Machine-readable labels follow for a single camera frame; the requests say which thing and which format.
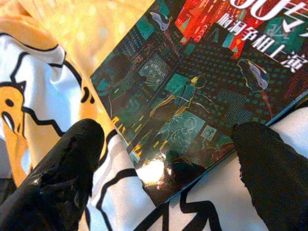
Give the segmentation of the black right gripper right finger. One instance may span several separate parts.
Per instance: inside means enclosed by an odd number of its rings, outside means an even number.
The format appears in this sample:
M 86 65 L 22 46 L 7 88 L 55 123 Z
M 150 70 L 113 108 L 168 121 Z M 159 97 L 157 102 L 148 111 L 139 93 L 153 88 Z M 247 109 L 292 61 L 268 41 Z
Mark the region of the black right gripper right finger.
M 241 181 L 268 230 L 308 231 L 308 158 L 258 122 L 234 125 L 231 138 Z

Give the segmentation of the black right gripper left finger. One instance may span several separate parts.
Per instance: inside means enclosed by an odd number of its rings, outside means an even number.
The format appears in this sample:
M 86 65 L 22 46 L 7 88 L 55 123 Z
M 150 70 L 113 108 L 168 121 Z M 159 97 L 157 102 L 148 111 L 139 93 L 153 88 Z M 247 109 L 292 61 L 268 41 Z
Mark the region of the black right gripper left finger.
M 78 231 L 103 140 L 93 119 L 72 125 L 0 205 L 0 231 Z

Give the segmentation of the yellow cartoon egg blanket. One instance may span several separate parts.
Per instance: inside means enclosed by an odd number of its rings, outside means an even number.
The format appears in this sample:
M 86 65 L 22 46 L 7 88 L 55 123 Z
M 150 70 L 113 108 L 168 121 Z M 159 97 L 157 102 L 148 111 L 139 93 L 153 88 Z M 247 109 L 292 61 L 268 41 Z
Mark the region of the yellow cartoon egg blanket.
M 78 231 L 269 231 L 235 146 L 167 202 L 155 206 L 145 191 L 91 76 L 153 1 L 0 0 L 0 205 L 90 118 L 104 140 Z M 308 95 L 265 126 L 308 158 Z

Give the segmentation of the dark illustrated paperback book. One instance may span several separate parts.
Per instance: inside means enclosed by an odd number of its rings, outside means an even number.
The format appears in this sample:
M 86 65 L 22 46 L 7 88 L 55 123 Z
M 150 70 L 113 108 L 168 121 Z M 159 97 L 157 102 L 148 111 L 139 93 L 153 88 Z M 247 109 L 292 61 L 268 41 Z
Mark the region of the dark illustrated paperback book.
M 308 0 L 154 0 L 91 81 L 159 206 L 308 95 Z

